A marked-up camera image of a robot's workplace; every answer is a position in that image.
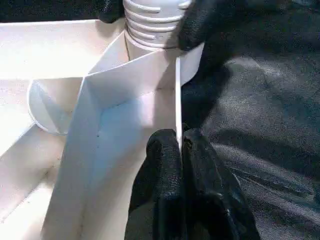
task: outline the white plastic partition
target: white plastic partition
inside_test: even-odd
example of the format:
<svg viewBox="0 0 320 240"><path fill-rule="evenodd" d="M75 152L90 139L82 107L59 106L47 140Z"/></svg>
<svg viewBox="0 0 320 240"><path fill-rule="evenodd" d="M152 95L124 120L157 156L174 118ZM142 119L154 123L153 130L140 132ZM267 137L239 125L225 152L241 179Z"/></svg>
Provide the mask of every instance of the white plastic partition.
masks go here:
<svg viewBox="0 0 320 240"><path fill-rule="evenodd" d="M19 48L22 59L17 56L18 53L9 55L8 52L9 63L12 57L16 57L18 61L15 67L22 71L24 78L32 80L27 104L33 121L50 134L66 135L83 76L123 31L125 21L119 19L113 24L99 20L41 24L19 23L10 28L16 31L13 37L18 37L23 27L23 33L30 37L23 36L21 41L19 38L14 40L12 36L8 39L18 47L23 42L26 44ZM46 30L46 34L41 32L42 29Z"/></svg>
<svg viewBox="0 0 320 240"><path fill-rule="evenodd" d="M196 73L203 45L177 60L176 49L130 56L136 47L121 33L83 79L43 240L123 240L149 137L174 129L181 145L180 86Z"/></svg>

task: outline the white plastic bottle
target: white plastic bottle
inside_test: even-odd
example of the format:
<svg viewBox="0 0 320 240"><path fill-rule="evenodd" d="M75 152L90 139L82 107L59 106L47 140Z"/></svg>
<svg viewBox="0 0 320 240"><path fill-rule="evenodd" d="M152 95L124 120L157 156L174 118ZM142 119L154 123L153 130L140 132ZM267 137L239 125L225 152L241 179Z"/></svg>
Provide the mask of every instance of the white plastic bottle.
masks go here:
<svg viewBox="0 0 320 240"><path fill-rule="evenodd" d="M128 33L151 48L176 48L176 27L191 0L123 0Z"/></svg>

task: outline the black cloth background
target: black cloth background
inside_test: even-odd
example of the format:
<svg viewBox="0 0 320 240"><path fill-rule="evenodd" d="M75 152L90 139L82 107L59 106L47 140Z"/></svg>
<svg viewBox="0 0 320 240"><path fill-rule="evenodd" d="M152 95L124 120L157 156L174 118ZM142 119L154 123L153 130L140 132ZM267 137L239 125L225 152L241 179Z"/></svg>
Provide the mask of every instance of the black cloth background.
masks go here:
<svg viewBox="0 0 320 240"><path fill-rule="evenodd" d="M1 22L94 18L91 1L0 2ZM320 15L269 15L207 43L182 88L200 128L240 181L263 240L320 236Z"/></svg>

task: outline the gloved hand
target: gloved hand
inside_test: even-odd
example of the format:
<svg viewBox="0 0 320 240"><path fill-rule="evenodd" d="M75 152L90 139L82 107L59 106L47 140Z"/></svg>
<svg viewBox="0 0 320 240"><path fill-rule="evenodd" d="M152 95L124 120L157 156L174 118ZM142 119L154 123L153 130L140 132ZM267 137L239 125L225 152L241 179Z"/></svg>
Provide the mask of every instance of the gloved hand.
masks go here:
<svg viewBox="0 0 320 240"><path fill-rule="evenodd" d="M133 187L125 239L259 240L237 179L197 130L154 133Z"/></svg>
<svg viewBox="0 0 320 240"><path fill-rule="evenodd" d="M291 0L195 0L182 20L179 47L187 51L212 34L252 21L260 13L292 7ZM97 17L112 23L124 14L123 0L94 0Z"/></svg>

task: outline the curved white plastic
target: curved white plastic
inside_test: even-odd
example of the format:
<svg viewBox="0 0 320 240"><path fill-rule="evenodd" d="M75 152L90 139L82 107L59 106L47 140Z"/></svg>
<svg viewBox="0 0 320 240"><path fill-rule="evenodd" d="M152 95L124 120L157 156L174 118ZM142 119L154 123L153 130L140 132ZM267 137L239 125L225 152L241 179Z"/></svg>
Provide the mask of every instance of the curved white plastic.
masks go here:
<svg viewBox="0 0 320 240"><path fill-rule="evenodd" d="M37 79L27 91L27 105L33 121L55 135L68 133L82 77Z"/></svg>
<svg viewBox="0 0 320 240"><path fill-rule="evenodd" d="M191 0L123 0L128 32L151 48L177 47L175 31Z"/></svg>

